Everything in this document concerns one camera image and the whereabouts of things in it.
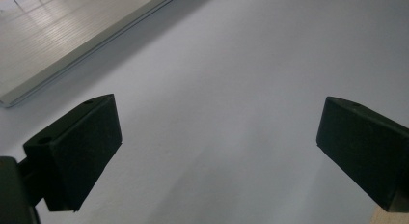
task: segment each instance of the black rubber pad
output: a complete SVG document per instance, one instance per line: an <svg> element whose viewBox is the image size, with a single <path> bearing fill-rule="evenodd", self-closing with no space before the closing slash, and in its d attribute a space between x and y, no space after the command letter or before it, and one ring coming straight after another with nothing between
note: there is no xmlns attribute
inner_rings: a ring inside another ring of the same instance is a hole
<svg viewBox="0 0 409 224"><path fill-rule="evenodd" d="M29 162L47 178L50 211L79 210L121 143L113 95L83 102L27 141Z"/></svg>
<svg viewBox="0 0 409 224"><path fill-rule="evenodd" d="M409 129L353 101L327 98L318 147L384 210L409 211Z"/></svg>

